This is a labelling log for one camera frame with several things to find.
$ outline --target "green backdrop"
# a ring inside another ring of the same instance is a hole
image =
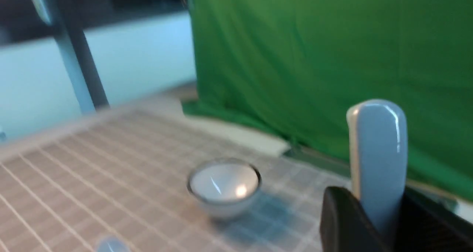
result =
[[[472,0],[189,0],[199,102],[187,113],[348,160],[347,109],[407,116],[409,177],[473,200]]]

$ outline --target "white bowl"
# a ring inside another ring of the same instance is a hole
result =
[[[251,164],[234,158],[215,159],[194,170],[187,189],[211,217],[241,215],[255,202],[261,175]]]

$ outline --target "tiled floor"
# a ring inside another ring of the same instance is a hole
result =
[[[214,223],[186,178],[230,156],[260,169],[264,193],[248,215]],[[316,252],[328,185],[348,181],[133,112],[3,161],[0,251],[94,251],[115,235],[133,252]]]

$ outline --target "white wall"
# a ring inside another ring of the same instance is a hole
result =
[[[194,80],[187,12],[86,31],[111,105]]]
[[[80,115],[53,38],[0,48],[0,125],[8,139]]]
[[[112,105],[195,79],[187,13],[88,30]],[[8,140],[81,116],[53,38],[0,48],[0,127]]]

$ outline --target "small round object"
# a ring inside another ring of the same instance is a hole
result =
[[[130,252],[130,250],[120,239],[109,236],[100,241],[97,252]]]
[[[259,171],[235,158],[203,163],[188,178],[187,189],[200,206],[214,218],[232,218],[257,199],[261,187]]]

